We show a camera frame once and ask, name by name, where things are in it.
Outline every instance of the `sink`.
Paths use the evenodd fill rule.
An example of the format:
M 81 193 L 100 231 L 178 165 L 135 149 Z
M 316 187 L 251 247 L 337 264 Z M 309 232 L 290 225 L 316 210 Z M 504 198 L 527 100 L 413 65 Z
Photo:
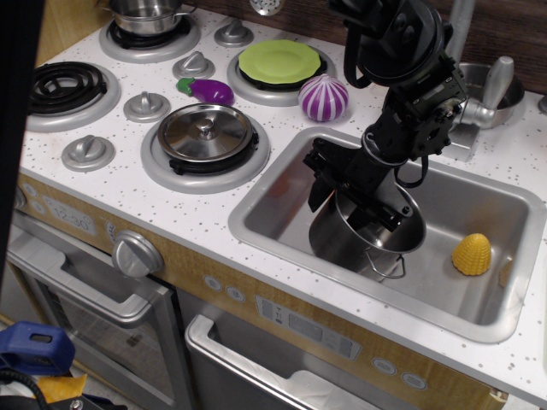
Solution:
M 479 343 L 497 343 L 515 331 L 538 254 L 547 210 L 533 193 L 431 163 L 425 182 L 409 190 L 426 223 L 424 243 L 404 255 L 406 276 L 352 272 L 314 255 L 308 207 L 313 171 L 303 164 L 314 138 L 357 148 L 360 138 L 326 127 L 299 132 L 229 218 L 239 240 Z M 408 163 L 399 176 L 420 177 Z M 459 273 L 454 247 L 467 235 L 491 242 L 491 266 L 478 276 Z

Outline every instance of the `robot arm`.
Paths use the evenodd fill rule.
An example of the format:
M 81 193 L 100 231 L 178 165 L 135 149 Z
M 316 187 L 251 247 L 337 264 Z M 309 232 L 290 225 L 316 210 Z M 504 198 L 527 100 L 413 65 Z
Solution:
M 421 183 L 427 157 L 450 144 L 448 131 L 467 98 L 462 75 L 444 52 L 451 27 L 422 0 L 329 0 L 329 8 L 348 27 L 348 82 L 356 88 L 374 82 L 389 90 L 381 116 L 362 135 L 360 149 L 314 141 L 304 160 L 315 172 L 309 206 L 315 211 L 339 190 L 360 209 L 362 223 L 376 220 L 393 231 L 412 213 L 395 180 L 409 188 Z M 422 179 L 400 181 L 398 169 L 418 158 Z

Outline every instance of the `oven window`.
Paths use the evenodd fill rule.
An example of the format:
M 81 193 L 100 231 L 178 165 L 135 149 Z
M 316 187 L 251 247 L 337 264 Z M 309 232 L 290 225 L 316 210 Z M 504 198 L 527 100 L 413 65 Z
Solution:
M 174 398 L 162 347 L 149 321 L 133 329 L 121 328 L 78 306 L 62 294 L 50 292 L 50 295 L 57 304 L 57 317 L 66 331 Z

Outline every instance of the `speckled countertop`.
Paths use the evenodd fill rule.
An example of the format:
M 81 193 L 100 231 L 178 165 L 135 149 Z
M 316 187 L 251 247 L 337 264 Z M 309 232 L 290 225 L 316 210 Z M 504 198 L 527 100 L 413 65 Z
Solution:
M 202 51 L 216 65 L 213 79 L 226 81 L 226 66 L 241 49 L 217 45 L 214 32 L 231 19 L 202 10 L 198 10 L 193 18 L 202 36 L 194 50 Z M 245 25 L 254 32 L 255 42 L 287 38 L 322 50 L 334 61 L 337 76 L 343 79 L 343 47 L 269 27 Z M 343 285 L 326 286 L 323 277 L 239 242 L 227 226 L 234 207 L 284 147 L 298 132 L 317 126 L 317 123 L 306 118 L 300 108 L 263 107 L 237 97 L 234 107 L 260 123 L 268 134 L 271 155 L 265 170 L 249 183 L 219 194 L 188 195 L 167 190 L 153 182 L 141 165 L 141 143 L 152 125 L 126 120 L 123 104 L 142 91 L 165 96 L 172 109 L 197 103 L 197 100 L 175 90 L 176 79 L 171 69 L 178 59 L 152 64 L 119 62 L 100 50 L 98 36 L 99 32 L 93 33 L 51 62 L 93 62 L 106 67 L 120 81 L 120 102 L 100 121 L 73 131 L 27 132 L 21 159 L 22 173 L 277 286 L 535 406 L 547 407 L 547 356 L 544 349 L 547 232 L 544 232 L 539 248 L 516 332 L 501 343 L 474 343 Z M 366 90 L 348 89 L 350 108 L 343 117 L 326 125 L 359 138 L 364 129 L 378 118 L 385 88 L 372 85 Z M 547 116 L 538 111 L 540 97 L 527 93 L 525 101 L 506 124 L 482 132 L 469 161 L 447 157 L 432 160 L 518 185 L 547 200 L 547 184 L 544 183 L 547 175 Z M 110 140 L 115 146 L 116 157 L 109 165 L 92 173 L 69 172 L 62 165 L 61 152 L 70 142 L 88 134 Z

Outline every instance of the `dishwasher handle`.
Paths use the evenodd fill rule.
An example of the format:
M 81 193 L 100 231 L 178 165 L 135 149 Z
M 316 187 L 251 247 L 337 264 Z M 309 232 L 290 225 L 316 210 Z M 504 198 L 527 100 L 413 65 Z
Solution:
M 219 344 L 209 337 L 215 322 L 201 314 L 186 328 L 185 340 L 191 352 L 213 361 L 256 388 L 268 392 L 298 410 L 379 410 L 376 406 L 340 389 L 323 378 L 301 370 L 289 378 L 270 372 L 263 366 Z
M 140 325 L 152 309 L 141 296 L 131 294 L 125 301 L 117 302 L 65 272 L 65 254 L 14 225 L 11 226 L 7 256 L 23 272 L 120 327 Z

